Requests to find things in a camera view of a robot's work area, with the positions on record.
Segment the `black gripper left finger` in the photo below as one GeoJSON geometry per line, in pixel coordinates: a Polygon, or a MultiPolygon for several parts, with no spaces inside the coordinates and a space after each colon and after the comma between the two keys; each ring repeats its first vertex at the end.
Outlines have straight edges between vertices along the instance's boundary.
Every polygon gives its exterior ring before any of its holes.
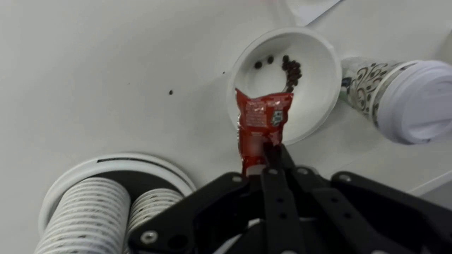
{"type": "Polygon", "coordinates": [[[262,192],[257,177],[224,174],[128,236],[132,254],[211,254],[259,218],[262,192]]]}

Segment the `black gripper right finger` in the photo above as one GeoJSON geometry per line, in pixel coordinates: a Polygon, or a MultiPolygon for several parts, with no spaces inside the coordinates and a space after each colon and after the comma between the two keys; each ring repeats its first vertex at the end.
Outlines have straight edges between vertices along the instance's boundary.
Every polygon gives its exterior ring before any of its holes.
{"type": "Polygon", "coordinates": [[[452,212],[351,173],[324,181],[295,168],[283,146],[265,160],[295,173],[295,183],[357,254],[452,254],[452,212]]]}

